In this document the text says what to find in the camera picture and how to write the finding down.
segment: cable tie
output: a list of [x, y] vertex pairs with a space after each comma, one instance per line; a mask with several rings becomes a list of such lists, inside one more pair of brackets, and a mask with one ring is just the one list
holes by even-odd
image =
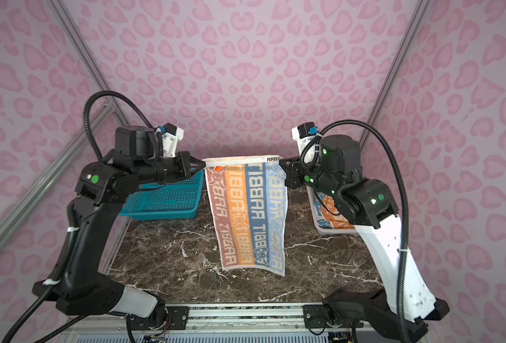
[[48, 285], [57, 285], [58, 283], [60, 282], [60, 280], [53, 280], [53, 279], [46, 279], [44, 282], [43, 282], [43, 285], [45, 286], [48, 286]]

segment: blue basket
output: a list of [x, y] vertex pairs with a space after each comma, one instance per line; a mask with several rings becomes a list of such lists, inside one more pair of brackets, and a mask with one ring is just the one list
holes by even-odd
[[[121, 216], [135, 220], [194, 218], [202, 195], [204, 171], [194, 177], [149, 192], [136, 192], [127, 198]], [[158, 183], [140, 188], [158, 188]]]

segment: folded towel in basket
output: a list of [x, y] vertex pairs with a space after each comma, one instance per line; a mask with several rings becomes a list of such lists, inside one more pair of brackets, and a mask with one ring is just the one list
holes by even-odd
[[223, 270], [285, 274], [285, 173], [279, 156], [205, 159], [206, 183]]

